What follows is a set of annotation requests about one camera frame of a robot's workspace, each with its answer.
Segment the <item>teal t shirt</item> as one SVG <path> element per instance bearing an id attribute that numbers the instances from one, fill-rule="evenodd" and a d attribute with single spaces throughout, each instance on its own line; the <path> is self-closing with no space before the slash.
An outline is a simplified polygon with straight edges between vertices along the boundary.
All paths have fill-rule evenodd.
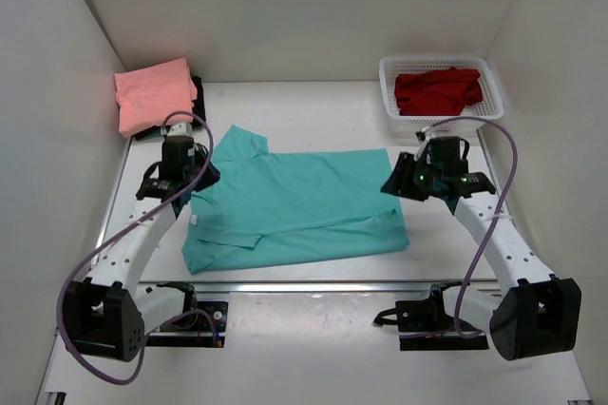
<path id="1" fill-rule="evenodd" d="M 182 247 L 191 274 L 341 260 L 409 246 L 399 200 L 382 193 L 384 149 L 273 153 L 232 125 L 215 147 L 220 180 L 193 194 Z"/>

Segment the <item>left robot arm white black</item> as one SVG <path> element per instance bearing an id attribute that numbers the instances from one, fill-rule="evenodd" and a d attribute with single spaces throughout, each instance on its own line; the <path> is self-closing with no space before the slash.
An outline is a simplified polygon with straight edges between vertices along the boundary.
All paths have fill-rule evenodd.
<path id="1" fill-rule="evenodd" d="M 203 145 L 186 133 L 164 137 L 161 159 L 143 174 L 132 223 L 99 253 L 83 278 L 69 281 L 59 298 L 60 332 L 71 354 L 128 362 L 170 319 L 179 327 L 196 321 L 193 286 L 168 281 L 141 288 L 139 283 L 192 192 L 218 181 Z"/>

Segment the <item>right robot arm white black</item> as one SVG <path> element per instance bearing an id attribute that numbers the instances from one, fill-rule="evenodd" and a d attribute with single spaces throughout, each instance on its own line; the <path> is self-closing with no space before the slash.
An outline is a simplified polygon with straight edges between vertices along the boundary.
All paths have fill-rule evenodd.
<path id="1" fill-rule="evenodd" d="M 417 138 L 418 151 L 400 153 L 382 192 L 411 201 L 443 201 L 481 249 L 500 294 L 491 296 L 464 281 L 434 284 L 425 299 L 399 300 L 379 313 L 375 325 L 395 325 L 403 338 L 463 331 L 476 341 L 490 340 L 508 361 L 573 350 L 579 286 L 541 261 L 503 212 L 490 179 L 470 171 L 467 140 L 425 133 Z"/>

